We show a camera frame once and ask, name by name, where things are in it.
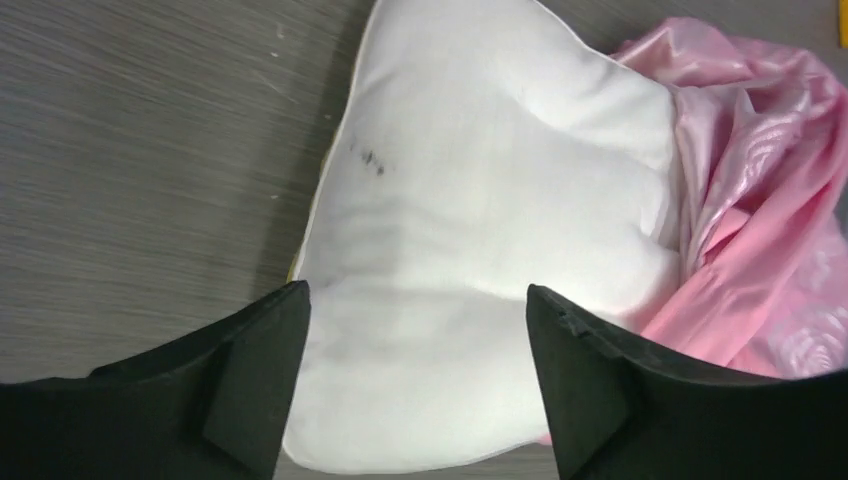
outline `gray laminate floor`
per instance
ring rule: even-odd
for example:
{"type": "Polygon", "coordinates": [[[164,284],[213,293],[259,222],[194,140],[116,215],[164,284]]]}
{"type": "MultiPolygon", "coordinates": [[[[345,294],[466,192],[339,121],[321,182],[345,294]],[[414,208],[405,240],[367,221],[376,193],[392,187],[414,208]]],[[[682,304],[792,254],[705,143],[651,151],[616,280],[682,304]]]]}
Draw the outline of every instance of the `gray laminate floor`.
{"type": "MultiPolygon", "coordinates": [[[[836,0],[545,3],[603,51],[689,15],[848,80],[836,0]]],[[[0,0],[0,381],[84,375],[284,282],[370,6],[0,0]]],[[[535,447],[409,478],[465,477],[555,468],[535,447]]]]}

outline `white pillow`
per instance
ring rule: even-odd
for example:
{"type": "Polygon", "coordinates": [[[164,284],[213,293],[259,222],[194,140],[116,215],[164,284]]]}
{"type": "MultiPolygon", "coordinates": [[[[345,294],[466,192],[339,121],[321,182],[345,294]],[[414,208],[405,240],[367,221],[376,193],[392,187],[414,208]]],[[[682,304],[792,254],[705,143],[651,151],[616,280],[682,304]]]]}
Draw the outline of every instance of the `white pillow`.
{"type": "Polygon", "coordinates": [[[672,293],[673,118],[536,2],[378,1],[295,264],[286,453],[400,473],[544,435],[527,286],[618,324],[672,293]]]}

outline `dark stain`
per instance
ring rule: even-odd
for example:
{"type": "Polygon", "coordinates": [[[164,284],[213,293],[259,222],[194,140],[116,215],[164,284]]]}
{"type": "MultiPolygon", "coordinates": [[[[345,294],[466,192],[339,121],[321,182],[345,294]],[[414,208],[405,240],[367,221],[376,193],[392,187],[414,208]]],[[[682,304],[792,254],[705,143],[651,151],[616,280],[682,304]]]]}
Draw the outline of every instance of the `dark stain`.
{"type": "Polygon", "coordinates": [[[378,177],[382,177],[386,173],[386,167],[383,162],[377,157],[373,150],[366,150],[359,154],[362,163],[366,166],[373,165],[378,177]]]}
{"type": "Polygon", "coordinates": [[[337,283],[339,283],[339,278],[333,276],[327,277],[323,281],[319,282],[322,288],[330,288],[337,283]]]}

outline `pink plastic bag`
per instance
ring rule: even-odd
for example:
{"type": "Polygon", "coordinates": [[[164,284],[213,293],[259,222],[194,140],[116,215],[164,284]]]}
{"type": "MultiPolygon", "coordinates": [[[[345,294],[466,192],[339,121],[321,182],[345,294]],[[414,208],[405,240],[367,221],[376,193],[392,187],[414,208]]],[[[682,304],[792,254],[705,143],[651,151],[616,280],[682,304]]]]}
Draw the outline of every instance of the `pink plastic bag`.
{"type": "Polygon", "coordinates": [[[848,93],[810,52],[670,19],[614,57],[669,85],[685,283],[641,332],[775,377],[845,364],[848,93]]]}

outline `white cushion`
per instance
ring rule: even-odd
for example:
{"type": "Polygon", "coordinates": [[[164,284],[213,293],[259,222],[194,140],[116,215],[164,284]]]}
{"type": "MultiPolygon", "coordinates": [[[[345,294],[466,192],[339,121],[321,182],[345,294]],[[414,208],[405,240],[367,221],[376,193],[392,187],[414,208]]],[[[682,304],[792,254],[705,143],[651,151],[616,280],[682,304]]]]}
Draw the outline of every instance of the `white cushion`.
{"type": "Polygon", "coordinates": [[[624,325],[670,295],[673,117],[536,2],[378,1],[295,265],[286,453],[399,473],[544,435],[527,286],[624,325]]]}

